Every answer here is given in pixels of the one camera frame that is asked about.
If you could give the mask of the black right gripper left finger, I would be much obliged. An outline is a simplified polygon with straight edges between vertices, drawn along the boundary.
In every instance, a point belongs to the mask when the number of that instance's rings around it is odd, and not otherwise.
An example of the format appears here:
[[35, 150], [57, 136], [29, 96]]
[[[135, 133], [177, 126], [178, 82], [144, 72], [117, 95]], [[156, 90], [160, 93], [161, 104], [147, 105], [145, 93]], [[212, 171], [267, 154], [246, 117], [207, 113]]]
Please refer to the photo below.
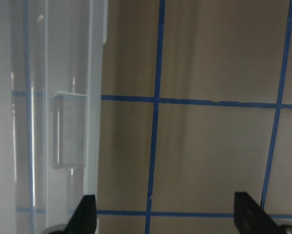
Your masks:
[[64, 229], [65, 234], [94, 234], [97, 229], [95, 195], [84, 195]]

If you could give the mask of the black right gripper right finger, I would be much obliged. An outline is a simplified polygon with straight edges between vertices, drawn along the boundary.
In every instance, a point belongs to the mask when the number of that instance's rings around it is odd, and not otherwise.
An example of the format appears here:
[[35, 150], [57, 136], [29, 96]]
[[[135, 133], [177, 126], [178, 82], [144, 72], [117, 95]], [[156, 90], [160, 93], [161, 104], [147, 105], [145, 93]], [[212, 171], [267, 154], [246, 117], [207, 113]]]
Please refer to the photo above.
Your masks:
[[246, 192], [234, 194], [234, 224], [240, 234], [278, 234], [275, 222]]

